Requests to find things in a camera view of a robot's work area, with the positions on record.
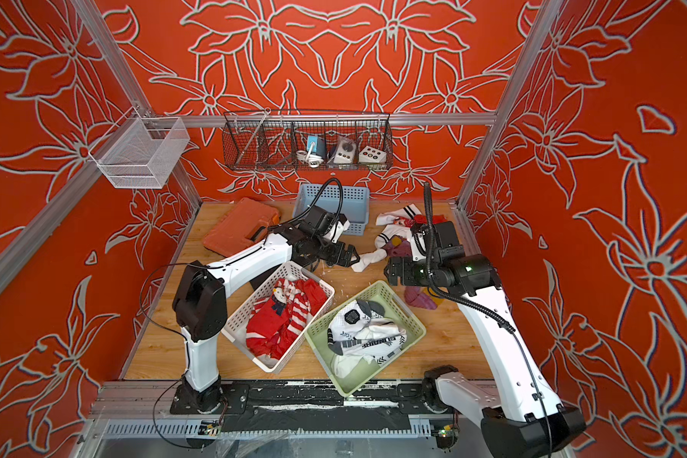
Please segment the red white striped sock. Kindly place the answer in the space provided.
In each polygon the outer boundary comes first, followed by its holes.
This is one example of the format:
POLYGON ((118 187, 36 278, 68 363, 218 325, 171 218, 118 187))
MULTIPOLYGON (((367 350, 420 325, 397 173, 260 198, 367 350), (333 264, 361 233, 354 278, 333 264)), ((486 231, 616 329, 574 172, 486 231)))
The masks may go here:
POLYGON ((305 282, 282 279, 278 281, 273 293, 276 300, 282 300, 282 318, 284 322, 277 334, 277 343, 273 354, 276 357, 284 355, 307 326, 310 317, 310 301, 303 290, 305 282))

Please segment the blue perforated plastic basket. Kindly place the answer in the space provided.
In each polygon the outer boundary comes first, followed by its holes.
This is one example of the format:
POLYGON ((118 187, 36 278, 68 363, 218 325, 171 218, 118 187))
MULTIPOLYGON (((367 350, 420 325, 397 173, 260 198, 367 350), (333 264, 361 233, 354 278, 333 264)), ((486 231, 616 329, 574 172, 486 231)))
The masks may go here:
MULTIPOLYGON (((305 183, 300 186, 295 202, 293 216, 297 217, 313 202, 322 188, 320 184, 305 183)), ((328 212, 334 213, 340 200, 339 188, 336 184, 326 186, 316 205, 328 212)), ((369 190, 366 187, 344 186, 342 214, 347 217, 349 227, 344 234, 347 236, 363 236, 369 220, 369 190)))

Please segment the plain white sock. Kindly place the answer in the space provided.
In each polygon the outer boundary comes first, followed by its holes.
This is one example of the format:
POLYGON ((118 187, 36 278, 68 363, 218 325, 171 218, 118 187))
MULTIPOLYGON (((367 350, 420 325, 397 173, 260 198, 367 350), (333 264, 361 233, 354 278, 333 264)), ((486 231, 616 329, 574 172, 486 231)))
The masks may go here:
POLYGON ((374 263, 379 263, 380 261, 383 261, 387 258, 387 251, 385 249, 380 248, 375 250, 374 252, 371 253, 366 253, 363 255, 360 255, 359 261, 357 263, 354 263, 351 265, 351 268, 353 269, 354 272, 356 273, 361 273, 365 271, 370 265, 374 263))

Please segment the red christmas sock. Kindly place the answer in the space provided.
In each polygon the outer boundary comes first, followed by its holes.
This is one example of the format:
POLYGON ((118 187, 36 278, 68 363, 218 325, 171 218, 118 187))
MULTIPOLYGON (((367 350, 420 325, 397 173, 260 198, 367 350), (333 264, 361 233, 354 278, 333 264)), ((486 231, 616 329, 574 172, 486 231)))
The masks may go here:
POLYGON ((328 296, 322 286, 315 280, 306 280, 303 283, 303 292, 309 303, 310 315, 315 316, 326 303, 328 296))

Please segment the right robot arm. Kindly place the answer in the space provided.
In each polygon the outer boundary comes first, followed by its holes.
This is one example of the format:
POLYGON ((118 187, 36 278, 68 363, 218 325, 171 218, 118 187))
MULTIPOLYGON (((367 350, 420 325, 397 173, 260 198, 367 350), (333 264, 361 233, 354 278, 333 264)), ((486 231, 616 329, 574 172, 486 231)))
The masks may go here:
POLYGON ((492 400, 460 372, 433 370, 438 400, 479 427, 494 457, 543 457, 560 452, 586 429, 582 412, 566 406, 542 376, 517 329, 490 261, 473 255, 448 261, 392 258, 391 284, 427 286, 457 303, 479 341, 496 386, 492 400))

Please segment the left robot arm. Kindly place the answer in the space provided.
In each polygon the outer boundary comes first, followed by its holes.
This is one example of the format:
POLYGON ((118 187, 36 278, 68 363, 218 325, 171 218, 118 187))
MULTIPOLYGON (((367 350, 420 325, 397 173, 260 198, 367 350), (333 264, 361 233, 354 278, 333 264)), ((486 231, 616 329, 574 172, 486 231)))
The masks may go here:
POLYGON ((269 269, 305 257, 342 267, 360 261, 352 245, 309 235, 296 227, 284 227, 217 263, 205 265, 195 261, 186 265, 173 311, 185 339, 182 388, 196 398, 199 410, 211 410, 223 394, 217 349, 219 334, 228 319, 227 299, 269 269))

